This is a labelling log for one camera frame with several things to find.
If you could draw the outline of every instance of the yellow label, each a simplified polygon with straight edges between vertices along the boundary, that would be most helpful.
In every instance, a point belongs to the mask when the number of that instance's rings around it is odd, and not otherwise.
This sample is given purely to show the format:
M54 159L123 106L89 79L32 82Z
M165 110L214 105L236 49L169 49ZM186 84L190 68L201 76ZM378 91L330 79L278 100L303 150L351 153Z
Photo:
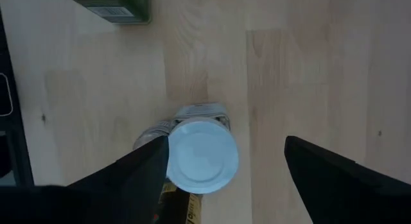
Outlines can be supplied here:
M176 190L177 190L177 186L175 186L171 182L167 182L167 183L164 183L164 185L162 186L161 193L174 192Z
M200 199L190 194L190 199L188 201L188 211L186 224L200 224L201 220L201 203Z

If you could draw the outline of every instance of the white jar lid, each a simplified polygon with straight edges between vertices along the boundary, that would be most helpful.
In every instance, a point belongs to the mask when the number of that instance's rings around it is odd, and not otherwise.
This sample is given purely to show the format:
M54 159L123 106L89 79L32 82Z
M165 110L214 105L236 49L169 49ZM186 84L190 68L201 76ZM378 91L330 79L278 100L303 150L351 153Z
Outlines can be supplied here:
M167 177L182 190L212 193L227 185L237 171L236 142L214 119L189 118L173 129L168 141Z

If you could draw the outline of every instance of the green box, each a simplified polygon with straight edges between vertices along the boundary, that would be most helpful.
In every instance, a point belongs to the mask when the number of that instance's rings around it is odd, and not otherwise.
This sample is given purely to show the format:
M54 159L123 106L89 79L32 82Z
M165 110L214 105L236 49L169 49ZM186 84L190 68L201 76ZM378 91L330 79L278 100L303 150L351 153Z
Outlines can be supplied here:
M74 0L96 15L115 24L151 22L151 0Z

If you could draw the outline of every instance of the barcode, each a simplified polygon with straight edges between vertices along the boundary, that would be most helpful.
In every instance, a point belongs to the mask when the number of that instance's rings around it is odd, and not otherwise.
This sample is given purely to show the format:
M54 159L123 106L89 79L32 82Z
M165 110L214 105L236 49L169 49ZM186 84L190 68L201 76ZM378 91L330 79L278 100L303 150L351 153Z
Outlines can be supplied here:
M134 15L122 6L90 6L87 9L101 17L133 17Z

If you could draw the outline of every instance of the wooden table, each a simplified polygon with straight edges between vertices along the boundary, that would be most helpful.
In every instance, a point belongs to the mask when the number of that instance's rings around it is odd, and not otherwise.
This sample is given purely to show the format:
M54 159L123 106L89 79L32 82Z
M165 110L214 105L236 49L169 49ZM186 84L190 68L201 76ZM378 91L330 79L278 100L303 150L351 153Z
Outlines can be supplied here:
M208 101L240 168L204 224L310 223L287 135L410 183L409 2L153 0L149 26L119 27L71 0L0 0L35 183L93 173Z

